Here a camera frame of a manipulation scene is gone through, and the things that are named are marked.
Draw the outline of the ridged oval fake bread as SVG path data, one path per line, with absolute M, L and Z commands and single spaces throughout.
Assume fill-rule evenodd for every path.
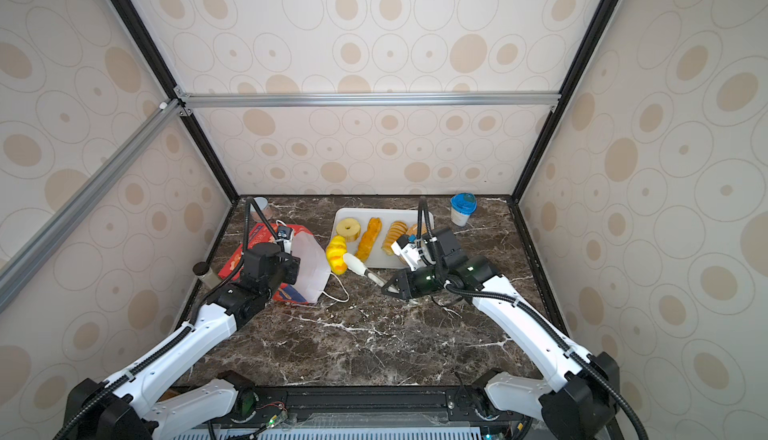
M 392 245 L 408 230 L 408 225 L 402 220 L 395 220 L 389 226 L 386 236 L 382 242 L 382 250 L 389 256 L 394 254 Z

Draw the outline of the red paper gift bag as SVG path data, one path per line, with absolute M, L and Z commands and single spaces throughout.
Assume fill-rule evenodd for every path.
M 311 232 L 300 225 L 260 223 L 245 236 L 219 272 L 256 300 L 314 304 L 324 291 L 331 268 Z

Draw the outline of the yellow ring shaped fake bread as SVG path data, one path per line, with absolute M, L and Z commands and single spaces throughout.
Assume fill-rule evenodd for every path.
M 342 236 L 348 243 L 356 242 L 361 235 L 361 225 L 359 221 L 351 217 L 340 220 L 336 225 L 335 230 L 336 234 Z

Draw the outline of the long twisted fake bread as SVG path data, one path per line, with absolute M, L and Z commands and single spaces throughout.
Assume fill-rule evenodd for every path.
M 382 221 L 378 217 L 372 217 L 366 229 L 366 232 L 360 239 L 355 256 L 362 262 L 366 262 L 373 250 L 374 244 L 382 230 Z

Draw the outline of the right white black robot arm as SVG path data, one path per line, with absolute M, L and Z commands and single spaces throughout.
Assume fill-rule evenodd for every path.
M 479 418 L 519 414 L 524 425 L 543 422 L 558 439 L 593 439 L 623 412 L 640 439 L 649 434 L 620 392 L 620 371 L 608 353 L 592 354 L 542 316 L 487 257 L 469 256 L 448 228 L 430 222 L 419 200 L 416 232 L 392 239 L 389 251 L 405 267 L 383 280 L 361 252 L 344 253 L 355 274 L 374 281 L 383 294 L 405 301 L 445 290 L 487 315 L 532 360 L 541 380 L 491 370 L 467 390 Z

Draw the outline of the yellow orange striped fake bread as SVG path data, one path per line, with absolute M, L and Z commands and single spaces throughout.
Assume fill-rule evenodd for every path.
M 326 247 L 326 258 L 331 271 L 335 275 L 342 275 L 347 271 L 348 266 L 344 260 L 344 255 L 346 253 L 346 239 L 341 235 L 334 236 Z

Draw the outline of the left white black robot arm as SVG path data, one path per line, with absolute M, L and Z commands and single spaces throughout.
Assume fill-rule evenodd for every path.
M 248 418 L 253 383 L 226 373 L 169 400 L 163 394 L 206 353 L 263 311 L 279 287 L 294 284 L 300 260 L 294 231 L 262 221 L 264 242 L 245 236 L 230 274 L 202 300 L 196 314 L 150 352 L 102 382 L 86 379 L 68 395 L 58 439 L 171 439 L 212 419 Z

